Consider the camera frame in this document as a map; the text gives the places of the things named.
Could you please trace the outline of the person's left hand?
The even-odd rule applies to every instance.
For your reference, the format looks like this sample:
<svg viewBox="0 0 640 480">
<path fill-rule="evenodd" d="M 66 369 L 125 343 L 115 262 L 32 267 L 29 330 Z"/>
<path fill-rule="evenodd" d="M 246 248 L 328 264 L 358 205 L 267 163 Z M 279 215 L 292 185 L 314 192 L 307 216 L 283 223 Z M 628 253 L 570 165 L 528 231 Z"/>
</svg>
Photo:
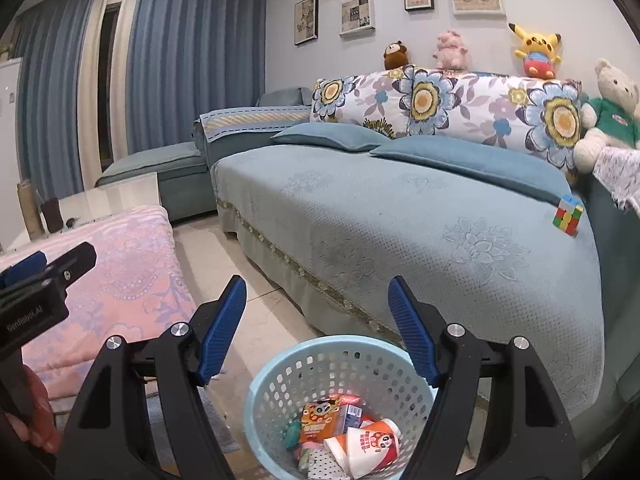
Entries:
<svg viewBox="0 0 640 480">
<path fill-rule="evenodd" d="M 14 415 L 6 415 L 17 437 L 50 454 L 56 454 L 61 444 L 61 435 L 55 427 L 54 414 L 49 402 L 49 393 L 40 378 L 24 365 L 28 388 L 34 402 L 31 422 L 23 422 Z"/>
</svg>

